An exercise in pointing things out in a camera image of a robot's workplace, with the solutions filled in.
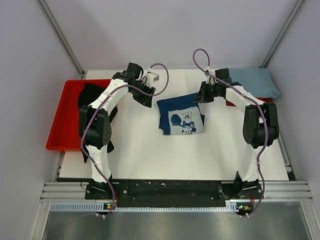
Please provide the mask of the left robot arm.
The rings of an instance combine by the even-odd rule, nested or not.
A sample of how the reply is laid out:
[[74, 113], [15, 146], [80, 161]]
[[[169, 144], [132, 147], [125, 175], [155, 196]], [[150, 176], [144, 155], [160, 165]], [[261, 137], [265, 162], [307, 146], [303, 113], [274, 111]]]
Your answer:
[[144, 73], [138, 64], [130, 62], [126, 70], [113, 75], [102, 93], [79, 109], [81, 152], [84, 161], [91, 164], [90, 186], [102, 198], [109, 198], [114, 191], [109, 182], [112, 173], [108, 163], [108, 152], [114, 149], [111, 143], [112, 111], [128, 93], [135, 101], [150, 108], [156, 91], [152, 83], [158, 80], [159, 75], [151, 68]]

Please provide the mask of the dark blue t shirt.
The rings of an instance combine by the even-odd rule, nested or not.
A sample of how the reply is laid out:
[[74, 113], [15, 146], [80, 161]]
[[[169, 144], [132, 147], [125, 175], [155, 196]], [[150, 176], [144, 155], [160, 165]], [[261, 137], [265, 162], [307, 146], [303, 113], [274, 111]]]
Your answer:
[[201, 114], [196, 93], [158, 100], [159, 128], [166, 136], [202, 134], [205, 115]]

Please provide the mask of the black t shirt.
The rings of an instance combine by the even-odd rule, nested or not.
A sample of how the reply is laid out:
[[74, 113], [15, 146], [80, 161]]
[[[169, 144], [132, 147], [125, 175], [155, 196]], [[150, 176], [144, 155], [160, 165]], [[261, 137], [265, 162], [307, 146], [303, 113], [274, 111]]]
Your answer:
[[[86, 105], [88, 106], [90, 103], [92, 103], [94, 100], [96, 100], [105, 90], [105, 87], [92, 84], [92, 83], [85, 83], [84, 89], [79, 93], [78, 100], [77, 100], [77, 106], [78, 109], [80, 107]], [[112, 123], [113, 119], [115, 118], [116, 114], [118, 113], [117, 106], [113, 108], [110, 117], [110, 122]], [[112, 142], [109, 143], [107, 147], [107, 153], [110, 153], [114, 150], [114, 145]], [[85, 154], [82, 152], [84, 163], [87, 163], [88, 157], [85, 156]]]

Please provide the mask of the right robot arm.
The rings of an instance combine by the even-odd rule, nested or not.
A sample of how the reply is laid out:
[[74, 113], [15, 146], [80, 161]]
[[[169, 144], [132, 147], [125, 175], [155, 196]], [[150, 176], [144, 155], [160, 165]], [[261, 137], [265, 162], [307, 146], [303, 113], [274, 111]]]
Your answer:
[[222, 80], [209, 69], [204, 70], [207, 77], [200, 85], [194, 98], [195, 103], [211, 103], [215, 98], [224, 98], [243, 113], [242, 135], [246, 143], [243, 161], [235, 174], [231, 187], [222, 189], [226, 199], [233, 197], [249, 198], [257, 193], [264, 195], [265, 184], [261, 170], [263, 153], [279, 137], [277, 107], [254, 97], [239, 82]]

